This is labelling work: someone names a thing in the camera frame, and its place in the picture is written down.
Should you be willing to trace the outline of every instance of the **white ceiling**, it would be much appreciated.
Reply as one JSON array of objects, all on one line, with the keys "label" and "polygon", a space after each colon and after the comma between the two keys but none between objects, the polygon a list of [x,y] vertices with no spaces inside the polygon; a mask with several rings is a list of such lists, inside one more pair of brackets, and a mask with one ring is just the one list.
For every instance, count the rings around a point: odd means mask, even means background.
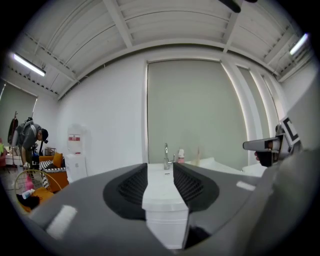
[{"label": "white ceiling", "polygon": [[218,0],[51,1],[11,49],[44,69],[45,77],[10,55],[7,66],[61,96],[97,63],[157,45],[209,45],[242,54],[279,78],[292,72],[310,49],[288,54],[302,35],[290,16],[270,0],[239,2],[237,14]]}]

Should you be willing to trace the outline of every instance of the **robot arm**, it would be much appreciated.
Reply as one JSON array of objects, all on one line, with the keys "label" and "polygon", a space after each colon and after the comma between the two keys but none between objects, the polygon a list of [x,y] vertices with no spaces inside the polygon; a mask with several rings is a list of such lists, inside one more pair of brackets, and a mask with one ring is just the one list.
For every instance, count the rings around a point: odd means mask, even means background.
[{"label": "robot arm", "polygon": [[270,167],[282,161],[300,147],[300,139],[288,117],[275,128],[275,137],[246,141],[244,150],[256,151],[262,166]]}]

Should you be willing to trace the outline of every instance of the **gray t-shirt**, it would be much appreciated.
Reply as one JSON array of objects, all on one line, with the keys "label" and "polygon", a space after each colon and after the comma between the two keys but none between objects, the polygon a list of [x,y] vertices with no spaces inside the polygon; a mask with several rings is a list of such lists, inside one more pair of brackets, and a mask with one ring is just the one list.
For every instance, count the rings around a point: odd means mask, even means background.
[{"label": "gray t-shirt", "polygon": [[[25,129],[24,129],[24,135],[22,135],[22,129],[23,129],[23,123],[20,124],[16,130],[19,134],[18,136],[18,147],[21,148],[24,147],[26,150],[30,149],[33,144],[36,143],[37,141],[37,136],[35,136],[34,131],[32,130],[31,126],[28,125]],[[38,133],[39,130],[41,130],[41,127],[39,124],[34,123],[33,124],[36,133]]]}]

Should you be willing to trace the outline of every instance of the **black cap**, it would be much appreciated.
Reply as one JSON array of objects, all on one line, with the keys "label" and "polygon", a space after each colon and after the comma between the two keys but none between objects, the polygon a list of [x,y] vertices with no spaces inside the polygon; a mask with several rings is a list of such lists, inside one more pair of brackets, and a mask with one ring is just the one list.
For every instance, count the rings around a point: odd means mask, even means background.
[{"label": "black cap", "polygon": [[45,141],[49,136],[48,131],[46,129],[41,129],[41,133],[42,133],[42,140]]}]

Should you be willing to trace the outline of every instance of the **soap bottle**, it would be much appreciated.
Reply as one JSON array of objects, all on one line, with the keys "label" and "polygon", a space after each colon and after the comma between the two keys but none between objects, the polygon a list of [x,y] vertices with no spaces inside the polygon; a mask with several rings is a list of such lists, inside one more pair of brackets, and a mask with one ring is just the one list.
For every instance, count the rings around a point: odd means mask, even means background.
[{"label": "soap bottle", "polygon": [[180,148],[178,151],[178,163],[183,164],[185,162],[185,151]]}]

